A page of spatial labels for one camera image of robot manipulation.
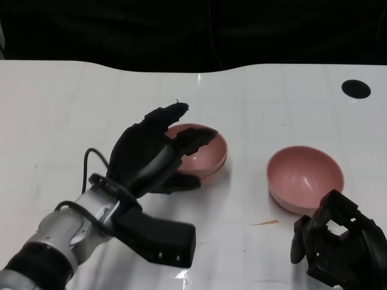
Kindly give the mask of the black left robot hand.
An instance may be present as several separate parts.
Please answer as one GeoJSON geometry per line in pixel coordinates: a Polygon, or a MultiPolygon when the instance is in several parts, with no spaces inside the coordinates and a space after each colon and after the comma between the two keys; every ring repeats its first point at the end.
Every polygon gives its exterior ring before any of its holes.
{"type": "Polygon", "coordinates": [[[177,170],[182,157],[209,144],[216,137],[216,130],[190,127],[175,138],[166,135],[169,126],[188,109],[188,104],[176,102],[153,110],[140,123],[127,128],[111,152],[107,178],[136,198],[147,193],[170,194],[200,188],[198,177],[177,170]]]}

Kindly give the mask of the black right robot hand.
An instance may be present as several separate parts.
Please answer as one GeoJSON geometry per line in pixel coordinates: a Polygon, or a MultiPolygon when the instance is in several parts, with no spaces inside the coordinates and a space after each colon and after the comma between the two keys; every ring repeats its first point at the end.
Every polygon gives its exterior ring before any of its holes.
{"type": "Polygon", "coordinates": [[[386,289],[386,237],[376,223],[337,190],[311,217],[294,223],[290,260],[306,259],[307,274],[342,289],[386,289]]]}

